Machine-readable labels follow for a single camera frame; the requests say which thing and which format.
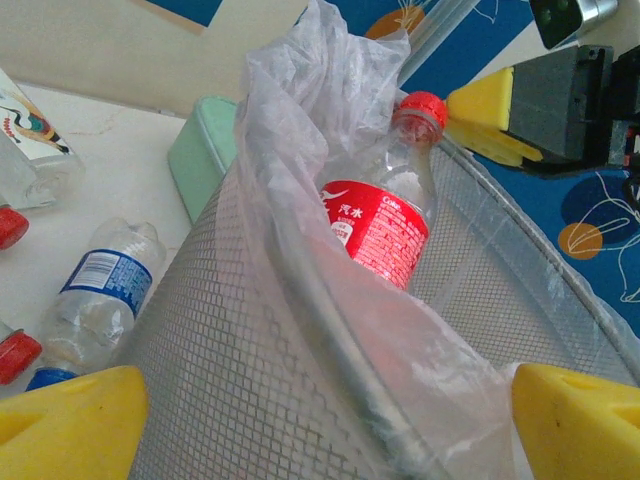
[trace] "red bottle cap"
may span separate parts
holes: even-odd
[[[22,330],[0,343],[0,385],[9,385],[42,352],[42,346]]]
[[[20,240],[29,229],[29,221],[9,206],[0,207],[0,250]]]
[[[443,130],[449,118],[449,112],[447,111],[445,103],[439,97],[429,92],[410,93],[400,102],[398,111],[400,110],[418,110],[426,113],[435,119]]]

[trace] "mesh trash can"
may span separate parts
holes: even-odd
[[[543,362],[635,384],[635,337],[482,167],[448,141],[432,165],[439,213],[414,296],[495,367]],[[237,177],[232,168],[118,356],[142,369],[151,397],[131,478],[394,478],[367,461],[388,448],[367,429],[367,402],[355,399],[356,421],[345,398],[366,389],[369,401],[388,402],[390,428],[406,432],[411,419],[357,352],[349,384],[332,382],[322,370],[335,345],[270,311],[243,238]],[[323,350],[333,356],[313,353]],[[428,439],[393,448],[407,463],[430,455]],[[419,478],[449,478],[431,464]]]

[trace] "plastic bag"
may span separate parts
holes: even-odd
[[[263,300],[313,339],[318,371],[362,425],[350,447],[365,453],[367,475],[515,478],[509,376],[429,306],[351,261],[314,184],[328,162],[387,131],[408,54],[406,37],[349,35],[321,0],[249,54],[235,129],[248,252]]]

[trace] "table surface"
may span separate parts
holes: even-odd
[[[21,88],[86,165],[83,183],[60,204],[23,212],[29,231],[0,253],[0,318],[34,333],[104,220],[120,216],[151,222],[167,247],[165,268],[191,225],[167,163],[184,119],[34,86]],[[24,391],[33,368],[13,384],[0,386],[0,398]]]

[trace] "red bottle label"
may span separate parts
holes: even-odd
[[[429,229],[406,201],[366,183],[330,182],[321,198],[331,229],[360,265],[406,289]]]

